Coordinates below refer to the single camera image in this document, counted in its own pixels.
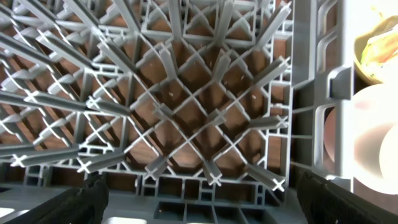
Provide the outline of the grey plastic dishwasher rack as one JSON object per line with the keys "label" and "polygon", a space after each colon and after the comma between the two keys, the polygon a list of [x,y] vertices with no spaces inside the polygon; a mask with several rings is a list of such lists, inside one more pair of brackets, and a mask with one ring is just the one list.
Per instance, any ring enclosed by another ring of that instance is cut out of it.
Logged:
{"label": "grey plastic dishwasher rack", "polygon": [[99,174],[105,223],[305,223],[351,190],[352,1],[1,2],[1,222]]}

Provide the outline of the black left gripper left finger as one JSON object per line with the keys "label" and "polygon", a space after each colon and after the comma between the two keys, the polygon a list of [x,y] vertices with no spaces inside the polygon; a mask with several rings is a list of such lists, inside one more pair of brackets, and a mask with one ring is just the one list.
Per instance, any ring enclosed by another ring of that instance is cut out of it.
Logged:
{"label": "black left gripper left finger", "polygon": [[104,176],[93,174],[81,187],[66,190],[7,224],[101,223],[108,202]]}

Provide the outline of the yellow round plate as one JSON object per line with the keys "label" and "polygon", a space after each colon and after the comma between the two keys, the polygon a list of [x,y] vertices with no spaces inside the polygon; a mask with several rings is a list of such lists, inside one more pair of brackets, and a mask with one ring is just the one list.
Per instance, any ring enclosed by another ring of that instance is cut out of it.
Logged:
{"label": "yellow round plate", "polygon": [[397,83],[397,16],[356,38],[354,63],[359,76],[370,85]]}

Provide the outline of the orange green snack wrapper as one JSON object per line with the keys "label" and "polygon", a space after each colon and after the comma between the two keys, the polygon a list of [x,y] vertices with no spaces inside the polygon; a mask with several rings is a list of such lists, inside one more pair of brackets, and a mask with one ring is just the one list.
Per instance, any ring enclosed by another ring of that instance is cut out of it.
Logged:
{"label": "orange green snack wrapper", "polygon": [[361,65],[382,65],[397,56],[397,31],[371,37],[361,55]]}

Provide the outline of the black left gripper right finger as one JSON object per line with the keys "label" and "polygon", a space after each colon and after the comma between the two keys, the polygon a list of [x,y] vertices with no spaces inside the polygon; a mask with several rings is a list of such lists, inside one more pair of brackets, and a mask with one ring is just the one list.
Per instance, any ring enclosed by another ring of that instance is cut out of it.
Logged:
{"label": "black left gripper right finger", "polygon": [[297,198],[309,223],[397,224],[397,215],[314,174],[304,172]]}

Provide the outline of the pink bowl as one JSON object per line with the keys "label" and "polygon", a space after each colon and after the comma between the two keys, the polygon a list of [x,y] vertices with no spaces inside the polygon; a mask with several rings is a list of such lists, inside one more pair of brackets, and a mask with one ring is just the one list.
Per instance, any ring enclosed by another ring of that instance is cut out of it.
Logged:
{"label": "pink bowl", "polygon": [[377,84],[353,96],[353,175],[380,193],[397,194],[397,87]]}

